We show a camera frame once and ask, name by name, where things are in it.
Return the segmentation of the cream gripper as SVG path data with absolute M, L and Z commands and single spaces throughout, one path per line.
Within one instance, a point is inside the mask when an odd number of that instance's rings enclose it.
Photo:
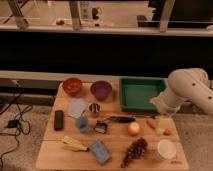
M 156 133 L 158 135 L 169 136 L 172 134 L 169 128 L 170 118 L 166 115 L 159 115 L 156 117 Z

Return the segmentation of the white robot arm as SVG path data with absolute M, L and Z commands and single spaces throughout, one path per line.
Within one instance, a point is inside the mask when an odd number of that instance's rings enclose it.
M 204 69 L 189 68 L 172 71 L 167 78 L 166 89 L 150 99 L 150 103 L 159 113 L 155 128 L 158 135 L 162 135 L 165 131 L 165 120 L 176 114 L 187 100 L 213 117 L 213 90 L 209 88 L 209 77 Z

